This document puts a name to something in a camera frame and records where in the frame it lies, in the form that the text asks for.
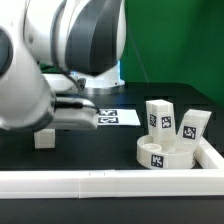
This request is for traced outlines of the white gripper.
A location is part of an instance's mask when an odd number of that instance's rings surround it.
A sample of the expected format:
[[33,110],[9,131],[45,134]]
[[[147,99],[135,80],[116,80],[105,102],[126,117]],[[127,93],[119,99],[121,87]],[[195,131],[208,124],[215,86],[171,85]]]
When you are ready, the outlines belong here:
[[58,97],[51,129],[94,130],[98,126],[99,109],[88,99]]

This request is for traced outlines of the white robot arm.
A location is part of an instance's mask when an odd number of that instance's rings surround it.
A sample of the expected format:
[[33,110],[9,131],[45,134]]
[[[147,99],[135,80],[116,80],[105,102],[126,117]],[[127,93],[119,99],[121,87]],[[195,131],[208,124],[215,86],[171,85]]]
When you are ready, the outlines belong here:
[[125,0],[0,0],[0,129],[95,129],[95,105],[58,97],[39,65],[98,76],[125,39]]

